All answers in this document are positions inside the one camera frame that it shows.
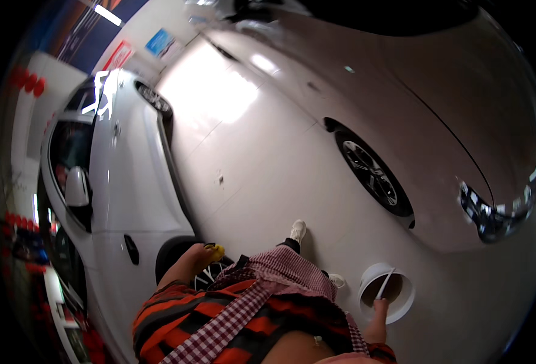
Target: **tiled floor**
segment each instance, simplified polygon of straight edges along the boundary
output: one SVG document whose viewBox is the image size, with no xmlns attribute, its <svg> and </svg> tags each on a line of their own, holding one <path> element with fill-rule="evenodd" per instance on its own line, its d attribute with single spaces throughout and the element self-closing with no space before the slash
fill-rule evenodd
<svg viewBox="0 0 536 364">
<path fill-rule="evenodd" d="M 388 327 L 401 363 L 485 362 L 518 328 L 536 293 L 536 210 L 500 244 L 438 254 L 364 190 L 329 133 L 209 45 L 193 41 L 158 90 L 175 108 L 172 149 L 194 217 L 228 256 L 270 249 L 304 219 L 302 255 L 346 278 L 337 304 L 361 328 L 360 276 L 380 261 L 398 267 L 416 288 Z"/>
</svg>

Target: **wheel arch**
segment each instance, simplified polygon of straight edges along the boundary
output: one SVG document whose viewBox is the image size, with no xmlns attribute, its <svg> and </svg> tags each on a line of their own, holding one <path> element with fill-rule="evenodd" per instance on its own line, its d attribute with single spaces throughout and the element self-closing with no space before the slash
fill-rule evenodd
<svg viewBox="0 0 536 364">
<path fill-rule="evenodd" d="M 187 251 L 191 245 L 203 243 L 201 239 L 194 236 L 181 235 L 170 238 L 159 249 L 157 262 L 155 263 L 155 278 L 157 284 L 161 281 L 163 275 L 175 262 Z"/>
</svg>

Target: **windshield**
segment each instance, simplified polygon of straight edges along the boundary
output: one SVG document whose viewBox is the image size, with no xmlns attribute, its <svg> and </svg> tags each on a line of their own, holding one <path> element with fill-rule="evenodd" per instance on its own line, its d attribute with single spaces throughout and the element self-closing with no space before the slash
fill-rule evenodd
<svg viewBox="0 0 536 364">
<path fill-rule="evenodd" d="M 299 0 L 315 18 L 380 35 L 412 36 L 438 32 L 472 20 L 471 0 L 381 0 L 338 2 Z"/>
</svg>

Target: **ceiling light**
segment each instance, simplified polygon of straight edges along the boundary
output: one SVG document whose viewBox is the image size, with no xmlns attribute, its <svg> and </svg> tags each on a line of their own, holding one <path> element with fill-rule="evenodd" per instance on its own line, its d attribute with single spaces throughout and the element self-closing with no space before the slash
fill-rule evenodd
<svg viewBox="0 0 536 364">
<path fill-rule="evenodd" d="M 102 15 L 104 18 L 110 20 L 116 26 L 120 26 L 120 24 L 122 23 L 122 20 L 119 17 L 107 11 L 100 5 L 96 5 L 96 7 L 94 8 L 94 11 Z"/>
</svg>

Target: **white wall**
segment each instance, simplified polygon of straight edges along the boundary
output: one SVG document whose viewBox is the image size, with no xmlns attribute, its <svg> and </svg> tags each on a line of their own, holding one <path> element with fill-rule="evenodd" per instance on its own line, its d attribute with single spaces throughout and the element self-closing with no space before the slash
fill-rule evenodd
<svg viewBox="0 0 536 364">
<path fill-rule="evenodd" d="M 153 36 L 164 28 L 185 46 L 197 36 L 197 32 L 187 21 L 183 11 L 183 0 L 150 0 L 122 27 L 114 40 L 96 63 L 93 73 L 104 68 L 108 58 L 118 47 L 121 41 L 126 40 L 132 44 L 135 55 L 143 62 L 149 63 L 157 72 L 165 64 L 151 54 L 145 45 Z"/>
<path fill-rule="evenodd" d="M 31 56 L 27 69 L 38 78 L 45 77 L 46 86 L 39 98 L 33 92 L 19 91 L 13 120 L 11 170 L 14 212 L 33 219 L 32 199 L 37 192 L 41 141 L 47 121 L 87 75 L 43 52 Z"/>
</svg>

